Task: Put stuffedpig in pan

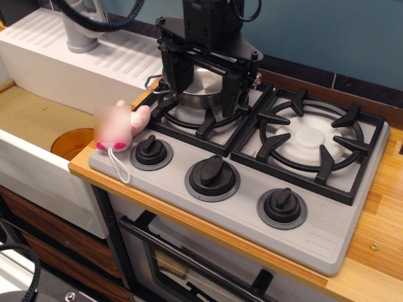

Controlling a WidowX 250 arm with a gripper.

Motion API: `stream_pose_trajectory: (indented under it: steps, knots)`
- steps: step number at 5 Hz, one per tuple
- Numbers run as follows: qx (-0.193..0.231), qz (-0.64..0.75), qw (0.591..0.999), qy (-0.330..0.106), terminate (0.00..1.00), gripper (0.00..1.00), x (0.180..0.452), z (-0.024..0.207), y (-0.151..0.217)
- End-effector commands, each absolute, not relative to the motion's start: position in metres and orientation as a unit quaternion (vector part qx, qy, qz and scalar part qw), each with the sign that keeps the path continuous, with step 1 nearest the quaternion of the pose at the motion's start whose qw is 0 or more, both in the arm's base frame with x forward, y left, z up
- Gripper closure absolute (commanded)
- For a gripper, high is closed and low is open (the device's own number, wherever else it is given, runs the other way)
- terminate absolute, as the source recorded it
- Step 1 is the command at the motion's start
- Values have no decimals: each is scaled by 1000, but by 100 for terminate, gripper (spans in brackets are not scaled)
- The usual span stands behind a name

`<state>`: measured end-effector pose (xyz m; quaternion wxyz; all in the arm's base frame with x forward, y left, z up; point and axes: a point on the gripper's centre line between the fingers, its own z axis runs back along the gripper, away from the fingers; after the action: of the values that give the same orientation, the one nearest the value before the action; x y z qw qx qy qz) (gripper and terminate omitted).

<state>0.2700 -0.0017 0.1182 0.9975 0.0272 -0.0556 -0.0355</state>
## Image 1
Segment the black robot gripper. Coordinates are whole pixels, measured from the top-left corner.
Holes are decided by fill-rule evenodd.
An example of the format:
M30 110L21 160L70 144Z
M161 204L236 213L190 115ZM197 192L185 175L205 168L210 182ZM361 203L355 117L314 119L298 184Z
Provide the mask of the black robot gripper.
M260 14L244 14L244 1L183 1L182 18L160 17L156 25L165 81L182 94L194 80L194 65L222 76L222 116L231 117L240 87L257 87L263 54L241 33Z

